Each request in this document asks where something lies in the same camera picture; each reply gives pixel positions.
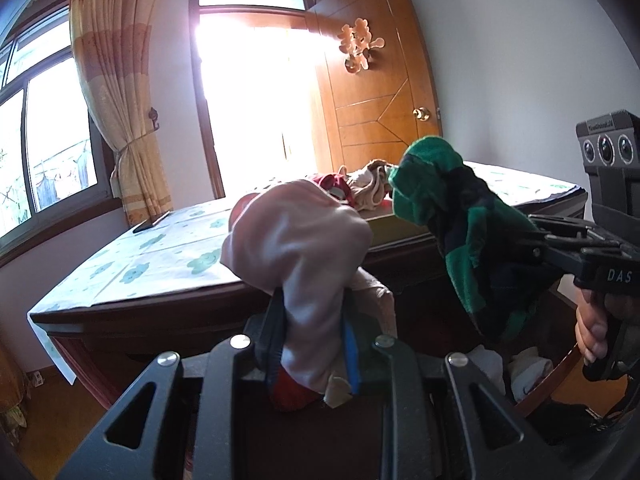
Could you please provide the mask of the right hand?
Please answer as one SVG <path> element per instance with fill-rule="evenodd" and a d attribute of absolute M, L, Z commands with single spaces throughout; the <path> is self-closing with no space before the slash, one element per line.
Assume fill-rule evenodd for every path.
<path fill-rule="evenodd" d="M 581 289 L 577 299 L 575 335 L 585 363 L 604 359 L 608 354 L 608 315 L 628 323 L 620 347 L 620 359 L 632 365 L 639 359 L 639 298 L 602 295 Z"/>

